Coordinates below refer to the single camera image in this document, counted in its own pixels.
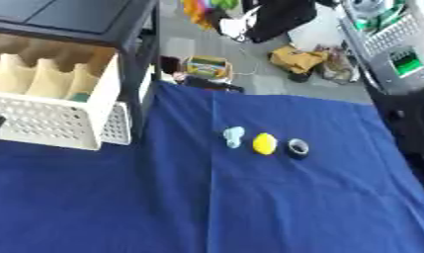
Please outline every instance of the colorful toy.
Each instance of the colorful toy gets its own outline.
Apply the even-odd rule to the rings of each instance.
[[[212,29],[212,24],[206,20],[206,11],[218,7],[231,10],[239,4],[238,0],[181,0],[181,2],[184,3],[184,13],[190,17],[192,23],[205,30]]]
[[[266,132],[259,133],[253,140],[253,149],[263,155],[271,155],[275,152],[278,141],[274,136]]]
[[[238,148],[241,145],[241,138],[245,134],[245,129],[242,126],[235,126],[226,129],[223,132],[223,137],[227,141],[229,148]]]

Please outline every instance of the clutter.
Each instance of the clutter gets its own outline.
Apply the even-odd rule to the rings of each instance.
[[[360,77],[358,64],[354,62],[356,61],[354,58],[352,60],[349,58],[346,49],[341,46],[319,45],[315,50],[329,52],[327,60],[315,68],[323,79],[341,85],[358,81]]]
[[[241,138],[244,134],[245,129],[242,126],[235,126],[227,128],[222,135],[229,148],[238,148],[241,145]]]
[[[274,50],[269,58],[273,64],[289,71],[292,80],[302,82],[308,79],[314,66],[327,60],[328,51],[301,51],[288,44]]]
[[[266,132],[259,133],[253,140],[253,149],[263,155],[273,154],[277,146],[275,137]]]
[[[308,155],[308,144],[298,138],[293,138],[287,142],[287,153],[291,158],[303,159]]]

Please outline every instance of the toy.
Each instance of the toy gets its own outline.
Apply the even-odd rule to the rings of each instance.
[[[253,149],[263,155],[271,155],[275,152],[278,141],[274,136],[266,132],[259,133],[253,139]]]
[[[227,141],[229,148],[238,148],[241,145],[241,138],[245,134],[245,129],[242,126],[227,128],[223,132],[223,137]]]

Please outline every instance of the brown bag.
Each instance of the brown bag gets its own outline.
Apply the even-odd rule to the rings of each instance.
[[[303,74],[327,58],[328,51],[301,51],[288,44],[274,50],[270,61],[295,74]]]

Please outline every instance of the black shelf unit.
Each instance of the black shelf unit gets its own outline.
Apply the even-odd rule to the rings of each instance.
[[[145,29],[148,19],[151,28]],[[158,0],[0,0],[0,34],[114,47],[120,57],[120,100],[131,110],[134,137],[140,136],[139,85],[150,64],[153,80],[160,79]]]

